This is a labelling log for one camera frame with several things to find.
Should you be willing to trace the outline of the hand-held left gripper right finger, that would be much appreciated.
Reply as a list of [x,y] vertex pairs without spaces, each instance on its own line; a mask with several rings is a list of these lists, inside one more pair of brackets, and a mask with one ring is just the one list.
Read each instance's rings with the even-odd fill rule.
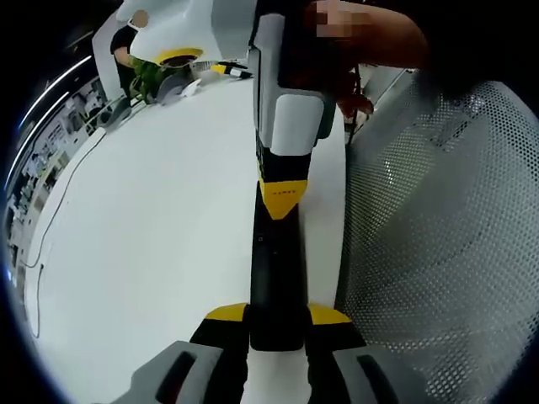
[[397,403],[398,394],[352,321],[327,306],[308,306],[305,348],[310,403]]

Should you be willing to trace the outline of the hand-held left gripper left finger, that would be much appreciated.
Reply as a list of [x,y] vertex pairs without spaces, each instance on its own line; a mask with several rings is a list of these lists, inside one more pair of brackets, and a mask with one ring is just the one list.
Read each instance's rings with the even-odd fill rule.
[[247,304],[208,313],[190,340],[176,341],[137,369],[129,403],[239,403],[248,378]]

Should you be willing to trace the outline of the person's right hand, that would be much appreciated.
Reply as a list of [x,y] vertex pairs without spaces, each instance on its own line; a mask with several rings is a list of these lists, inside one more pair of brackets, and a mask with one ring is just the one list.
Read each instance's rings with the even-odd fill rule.
[[372,102],[364,95],[361,86],[361,47],[349,40],[339,44],[339,64],[335,84],[335,98],[343,116],[353,119],[358,112],[370,115],[374,111]]

